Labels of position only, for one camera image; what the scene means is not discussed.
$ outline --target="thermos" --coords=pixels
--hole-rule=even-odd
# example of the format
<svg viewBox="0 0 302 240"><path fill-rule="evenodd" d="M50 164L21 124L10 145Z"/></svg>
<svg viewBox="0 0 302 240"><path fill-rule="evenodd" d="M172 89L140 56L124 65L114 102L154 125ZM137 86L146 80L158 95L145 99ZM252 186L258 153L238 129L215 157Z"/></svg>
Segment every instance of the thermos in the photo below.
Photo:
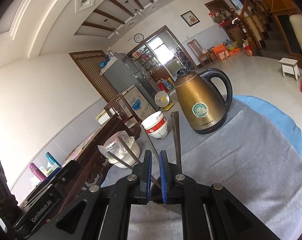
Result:
<svg viewBox="0 0 302 240"><path fill-rule="evenodd" d="M34 163L29 164L29 169L38 179L40 179L40 181L44 181L47 178Z"/></svg>
<svg viewBox="0 0 302 240"><path fill-rule="evenodd" d="M213 77L220 78L226 86L226 101L212 83ZM175 90L181 109L196 133L214 132L226 121L232 102L232 85L222 70L208 68L200 76L195 71L179 69Z"/></svg>
<svg viewBox="0 0 302 240"><path fill-rule="evenodd" d="M58 163L57 160L49 152L46 153L46 157L51 165L56 163L58 165L58 167L61 168L60 163Z"/></svg>

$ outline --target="wall clock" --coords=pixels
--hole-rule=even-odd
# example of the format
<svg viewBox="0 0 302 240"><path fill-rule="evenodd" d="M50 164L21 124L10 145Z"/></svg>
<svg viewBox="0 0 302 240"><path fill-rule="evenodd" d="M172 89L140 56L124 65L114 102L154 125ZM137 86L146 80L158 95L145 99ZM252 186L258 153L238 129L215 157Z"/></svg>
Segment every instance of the wall clock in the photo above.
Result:
<svg viewBox="0 0 302 240"><path fill-rule="evenodd" d="M134 41L137 42L137 43L140 43L141 41L144 40L144 36L141 34L141 33L137 33L135 36L134 36Z"/></svg>

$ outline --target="clear plastic bag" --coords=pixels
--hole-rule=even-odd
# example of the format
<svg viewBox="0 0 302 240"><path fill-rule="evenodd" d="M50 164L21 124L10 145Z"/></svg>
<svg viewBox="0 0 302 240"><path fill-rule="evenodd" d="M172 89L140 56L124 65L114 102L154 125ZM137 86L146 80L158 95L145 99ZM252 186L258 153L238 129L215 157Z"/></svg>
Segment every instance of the clear plastic bag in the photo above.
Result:
<svg viewBox="0 0 302 240"><path fill-rule="evenodd" d="M113 153L119 159L122 159L127 153L127 150L120 143L118 137L120 137L126 143L126 145L131 145L130 137L126 131L116 132L104 143L103 146L98 145L99 151L112 162L116 162L116 160L112 158L108 152Z"/></svg>

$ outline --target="metal screw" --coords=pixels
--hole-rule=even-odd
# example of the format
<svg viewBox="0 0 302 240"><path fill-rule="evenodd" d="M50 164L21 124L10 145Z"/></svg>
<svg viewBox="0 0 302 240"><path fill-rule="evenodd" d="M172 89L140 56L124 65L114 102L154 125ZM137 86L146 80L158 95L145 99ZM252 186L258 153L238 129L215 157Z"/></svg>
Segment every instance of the metal screw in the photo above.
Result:
<svg viewBox="0 0 302 240"><path fill-rule="evenodd" d="M223 189L223 185L221 183L214 183L213 188L216 190L221 190Z"/></svg>
<svg viewBox="0 0 302 240"><path fill-rule="evenodd" d="M99 189L100 189L100 187L99 187L98 185L91 185L91 186L89 187L89 190L90 190L91 192L97 192Z"/></svg>
<svg viewBox="0 0 302 240"><path fill-rule="evenodd" d="M183 174L177 174L175 175L175 179L178 181L184 180L186 177Z"/></svg>
<svg viewBox="0 0 302 240"><path fill-rule="evenodd" d="M137 178L138 178L137 175L135 175L135 174L130 174L130 175L128 176L128 181L135 181Z"/></svg>

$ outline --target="blue print on box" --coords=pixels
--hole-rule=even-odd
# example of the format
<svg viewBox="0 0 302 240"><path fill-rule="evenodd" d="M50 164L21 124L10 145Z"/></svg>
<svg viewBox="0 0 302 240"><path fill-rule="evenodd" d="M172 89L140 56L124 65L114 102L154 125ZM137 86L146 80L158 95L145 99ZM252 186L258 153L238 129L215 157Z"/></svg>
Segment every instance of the blue print on box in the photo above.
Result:
<svg viewBox="0 0 302 240"><path fill-rule="evenodd" d="M139 110L141 108L141 100L137 99L137 101L132 106L133 110Z"/></svg>

